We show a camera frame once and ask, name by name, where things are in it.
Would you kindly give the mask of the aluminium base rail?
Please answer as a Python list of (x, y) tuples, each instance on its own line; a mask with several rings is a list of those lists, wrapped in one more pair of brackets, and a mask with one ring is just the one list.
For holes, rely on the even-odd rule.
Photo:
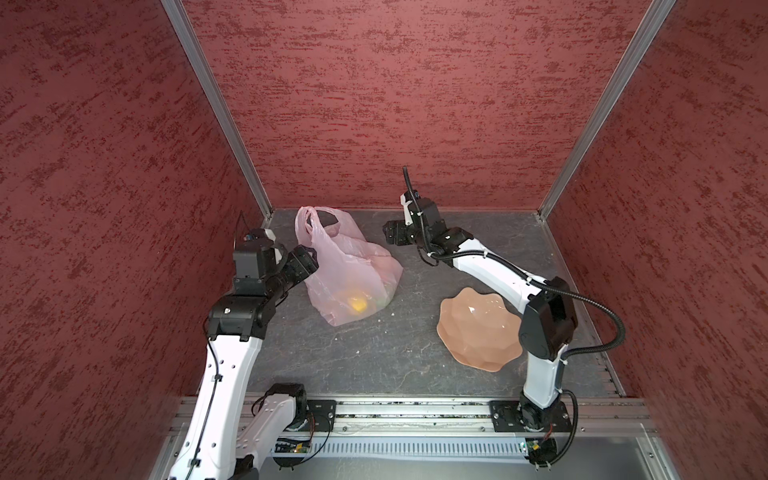
[(185, 398), (155, 479), (674, 479), (641, 399), (565, 403), (527, 432), (510, 401), (477, 397), (319, 396), (291, 424), (287, 395), (247, 396), (223, 414)]

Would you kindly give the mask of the right aluminium corner post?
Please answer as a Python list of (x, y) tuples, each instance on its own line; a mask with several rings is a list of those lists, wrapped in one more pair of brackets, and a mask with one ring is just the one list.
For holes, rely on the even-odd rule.
[(650, 2), (630, 39), (598, 102), (590, 114), (566, 161), (538, 209), (538, 217), (546, 223), (558, 200), (588, 153), (604, 123), (632, 79), (635, 71), (675, 6), (675, 0)]

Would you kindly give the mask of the left aluminium corner post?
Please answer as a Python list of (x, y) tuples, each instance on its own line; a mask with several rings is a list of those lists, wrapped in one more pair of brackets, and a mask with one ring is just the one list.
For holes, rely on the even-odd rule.
[(180, 0), (162, 0), (161, 4), (227, 140), (230, 150), (241, 169), (251, 194), (257, 202), (263, 217), (262, 224), (269, 226), (274, 216), (274, 207), (268, 198), (255, 164), (215, 79), (202, 45), (194, 32), (183, 2)]

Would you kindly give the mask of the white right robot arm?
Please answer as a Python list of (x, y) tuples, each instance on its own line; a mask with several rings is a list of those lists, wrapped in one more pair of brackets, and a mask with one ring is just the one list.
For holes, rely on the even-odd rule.
[(382, 227), (388, 244), (417, 246), (428, 257), (478, 279), (522, 314), (518, 339), (527, 354), (527, 370), (517, 421), (528, 431), (547, 429), (560, 402), (564, 355), (578, 326), (568, 283), (527, 272), (470, 232), (447, 227), (434, 205), (420, 211), (407, 202), (404, 210), (403, 220)]

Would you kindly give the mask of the pink wavy bowl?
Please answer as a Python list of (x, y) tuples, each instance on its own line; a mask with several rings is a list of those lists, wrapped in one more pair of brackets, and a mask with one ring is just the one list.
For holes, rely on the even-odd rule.
[(436, 331), (457, 362), (495, 373), (523, 354), (521, 323), (499, 294), (467, 287), (441, 301)]

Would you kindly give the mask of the pink plastic bag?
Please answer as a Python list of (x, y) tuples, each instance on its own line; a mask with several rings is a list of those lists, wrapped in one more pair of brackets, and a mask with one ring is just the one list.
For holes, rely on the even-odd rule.
[[(372, 316), (394, 298), (403, 267), (384, 247), (366, 240), (352, 216), (328, 207), (305, 206), (295, 218), (300, 245), (317, 252), (318, 270), (305, 284), (311, 304), (332, 326)], [(356, 315), (346, 305), (365, 295), (369, 310)]]

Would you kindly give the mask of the yellow fake lemon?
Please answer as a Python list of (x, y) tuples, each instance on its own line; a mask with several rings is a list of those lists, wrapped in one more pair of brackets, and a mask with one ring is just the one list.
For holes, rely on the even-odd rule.
[(369, 301), (365, 295), (351, 295), (346, 299), (346, 305), (356, 315), (362, 315), (369, 310)]

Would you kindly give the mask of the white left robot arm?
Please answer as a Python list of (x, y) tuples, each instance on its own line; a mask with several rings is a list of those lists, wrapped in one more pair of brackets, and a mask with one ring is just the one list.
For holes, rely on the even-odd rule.
[(230, 293), (211, 308), (205, 328), (206, 367), (172, 479), (256, 479), (281, 434), (307, 416), (300, 384), (276, 384), (240, 426), (247, 386), (278, 305), (318, 269), (314, 249), (286, 250), (253, 237), (237, 244)]

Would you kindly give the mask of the aluminium corner post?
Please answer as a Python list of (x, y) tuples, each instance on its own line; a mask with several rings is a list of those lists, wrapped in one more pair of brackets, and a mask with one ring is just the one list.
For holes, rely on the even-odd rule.
[(227, 140), (230, 150), (241, 169), (251, 194), (257, 202), (263, 217), (262, 224), (269, 226), (274, 216), (274, 207), (268, 198), (255, 164), (215, 79), (202, 45), (194, 32), (183, 2), (180, 0), (162, 0), (161, 4)]
[(604, 123), (632, 79), (635, 71), (675, 6), (675, 0), (650, 2), (630, 39), (598, 102), (590, 114), (566, 161), (538, 209), (538, 217), (546, 223), (558, 200), (588, 153)]

